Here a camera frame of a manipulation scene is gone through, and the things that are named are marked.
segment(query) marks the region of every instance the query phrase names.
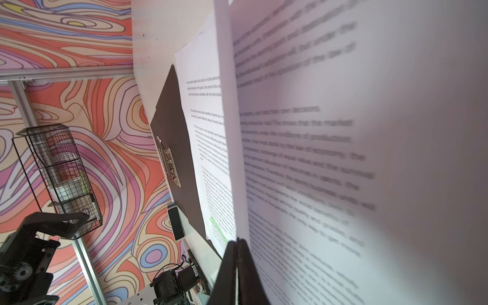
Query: paper sheet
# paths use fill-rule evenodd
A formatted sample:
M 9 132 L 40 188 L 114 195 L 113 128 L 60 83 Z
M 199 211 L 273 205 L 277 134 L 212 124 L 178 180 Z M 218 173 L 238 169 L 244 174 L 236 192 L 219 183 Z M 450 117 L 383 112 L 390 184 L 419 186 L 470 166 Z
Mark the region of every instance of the paper sheet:
M 486 302 L 485 1 L 235 0 L 273 305 Z
M 182 108 L 206 237 L 221 257 L 228 241 L 249 236 L 227 8 L 227 2 L 215 1 L 216 14 L 212 13 L 198 35 L 176 53 Z M 218 32 L 216 22 L 227 23 L 227 32 Z M 219 64 L 225 58 L 219 59 L 218 49 L 222 46 L 230 52 L 231 64 Z

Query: orange swirl pattern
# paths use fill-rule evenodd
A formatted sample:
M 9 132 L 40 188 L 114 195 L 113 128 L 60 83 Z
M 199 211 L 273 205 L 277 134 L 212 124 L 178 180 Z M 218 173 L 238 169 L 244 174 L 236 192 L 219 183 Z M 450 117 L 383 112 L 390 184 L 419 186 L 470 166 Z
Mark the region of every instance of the orange swirl pattern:
M 40 123 L 70 127 L 103 214 L 103 226 L 84 237 L 109 303 L 148 285 L 182 248 L 168 226 L 169 193 L 134 78 L 35 82 L 29 97 Z M 0 241 L 37 210 L 10 139 L 24 128 L 8 87 L 0 87 Z M 22 159 L 36 194 L 49 198 L 27 147 Z M 93 304 L 69 241 L 60 240 L 49 272 L 59 304 Z
M 132 64 L 130 0 L 0 0 L 0 69 Z

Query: black clipboard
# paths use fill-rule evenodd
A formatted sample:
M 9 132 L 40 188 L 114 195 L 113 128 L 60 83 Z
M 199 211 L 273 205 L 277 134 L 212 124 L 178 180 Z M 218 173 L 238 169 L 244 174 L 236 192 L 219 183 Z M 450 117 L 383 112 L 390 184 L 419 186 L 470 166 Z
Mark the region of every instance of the black clipboard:
M 190 138 L 186 128 L 186 121 L 181 105 L 180 87 L 174 65 L 171 65 L 169 69 L 166 82 L 156 104 L 156 112 L 150 125 L 158 150 L 161 149 L 161 145 L 171 150 L 173 166 L 178 173 L 178 180 L 181 185 L 178 186 L 172 180 L 171 173 L 169 176 L 168 174 L 166 175 L 173 200 L 188 218 L 191 226 L 195 228 L 200 236 L 207 241 L 214 252 L 220 257 L 212 242 L 205 237 L 205 225 L 203 223 L 198 198 L 195 170 L 190 149 Z

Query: metal clip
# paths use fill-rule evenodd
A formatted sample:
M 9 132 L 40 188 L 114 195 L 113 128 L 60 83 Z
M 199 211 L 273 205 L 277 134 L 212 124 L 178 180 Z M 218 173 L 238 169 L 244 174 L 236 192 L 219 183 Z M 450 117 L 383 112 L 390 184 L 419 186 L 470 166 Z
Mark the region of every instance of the metal clip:
M 178 172 L 176 171 L 173 155 L 171 154 L 171 149 L 169 147 L 165 148 L 163 142 L 158 136 L 156 136 L 156 142 L 159 144 L 158 152 L 161 160 L 163 161 L 163 167 L 164 171 L 166 172 L 166 177 L 173 180 L 177 186 L 181 187 L 180 178 L 178 178 Z

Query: black wire basket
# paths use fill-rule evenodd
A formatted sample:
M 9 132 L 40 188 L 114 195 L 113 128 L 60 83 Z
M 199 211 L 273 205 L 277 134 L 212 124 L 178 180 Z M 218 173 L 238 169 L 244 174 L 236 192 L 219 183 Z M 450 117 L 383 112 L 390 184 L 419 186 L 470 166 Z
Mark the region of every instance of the black wire basket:
M 39 209 L 41 206 L 14 139 L 26 139 L 51 198 L 49 206 L 53 206 L 59 214 L 82 212 L 89 215 L 89 220 L 76 232 L 73 239 L 100 227 L 102 213 L 69 128 L 63 124 L 29 127 L 19 131 L 17 135 L 19 137 L 14 137 L 12 142 Z

